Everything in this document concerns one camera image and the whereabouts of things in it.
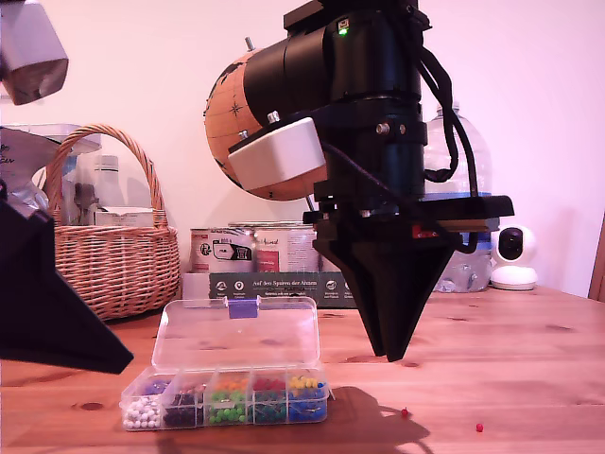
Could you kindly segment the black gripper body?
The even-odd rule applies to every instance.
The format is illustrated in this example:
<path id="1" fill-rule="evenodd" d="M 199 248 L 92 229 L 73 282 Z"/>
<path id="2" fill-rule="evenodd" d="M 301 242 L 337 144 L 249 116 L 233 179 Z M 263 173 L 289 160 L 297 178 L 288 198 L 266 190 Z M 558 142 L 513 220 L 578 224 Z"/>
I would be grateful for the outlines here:
<path id="1" fill-rule="evenodd" d="M 417 101 L 366 96 L 313 102 L 302 107 L 302 116 L 314 120 L 327 164 L 314 188 L 320 208 L 302 218 L 319 235 L 422 224 L 458 239 L 490 232 L 514 213 L 509 197 L 476 189 L 465 196 L 425 196 L 427 127 Z"/>

